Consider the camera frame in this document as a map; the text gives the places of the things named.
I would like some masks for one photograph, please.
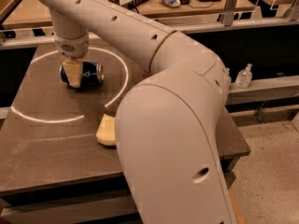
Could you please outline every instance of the clear plastic bottle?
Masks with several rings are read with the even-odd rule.
[[[252,64],[248,63],[247,67],[238,73],[235,80],[235,85],[237,85],[240,88],[246,88],[249,86],[252,79],[252,73],[250,71],[251,67]]]

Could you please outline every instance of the concrete floor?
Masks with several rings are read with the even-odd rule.
[[[299,132],[290,120],[239,130],[251,153],[234,168],[232,190],[246,224],[298,224]]]

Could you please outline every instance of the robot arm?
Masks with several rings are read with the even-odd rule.
[[[123,98],[115,127],[143,223],[236,223],[215,141],[230,84],[218,56],[107,0],[39,1],[50,8],[57,49],[69,58],[65,72],[74,87],[76,59],[88,49],[87,29],[156,74]]]

